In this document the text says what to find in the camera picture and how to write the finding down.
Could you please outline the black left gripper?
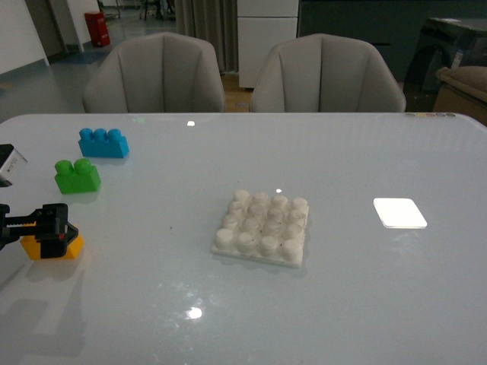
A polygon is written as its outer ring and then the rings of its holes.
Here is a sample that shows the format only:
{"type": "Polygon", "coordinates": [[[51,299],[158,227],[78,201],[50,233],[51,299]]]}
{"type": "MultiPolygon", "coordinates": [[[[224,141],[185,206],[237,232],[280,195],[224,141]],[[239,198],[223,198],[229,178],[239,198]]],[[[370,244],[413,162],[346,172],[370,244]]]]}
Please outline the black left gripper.
{"type": "Polygon", "coordinates": [[[0,207],[0,250],[21,242],[30,259],[75,259],[79,254],[78,228],[68,222],[64,203],[43,205],[27,216],[8,216],[10,206],[0,207]]]}

